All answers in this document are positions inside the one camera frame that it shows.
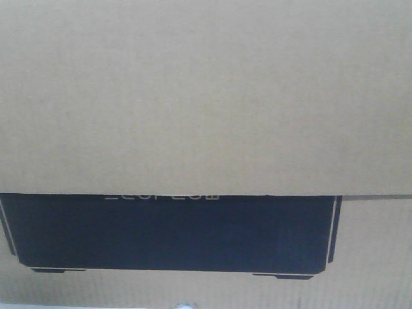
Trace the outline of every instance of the corrugated cardboard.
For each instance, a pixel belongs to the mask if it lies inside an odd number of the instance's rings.
[[[1,192],[410,194],[409,1],[2,1]]]
[[[0,192],[412,193],[409,1],[1,1]],[[345,198],[328,269],[38,274],[6,303],[412,307],[410,198]]]
[[[310,280],[224,272],[35,273],[0,237],[5,303],[199,309],[405,309],[412,304],[412,199],[344,198],[334,261]]]

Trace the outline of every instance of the cardboard box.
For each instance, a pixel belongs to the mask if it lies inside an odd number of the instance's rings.
[[[0,188],[412,193],[409,1],[3,1]]]
[[[2,301],[411,307],[411,15],[406,0],[2,1],[0,193],[344,196],[335,259],[308,281],[41,274],[1,237]]]

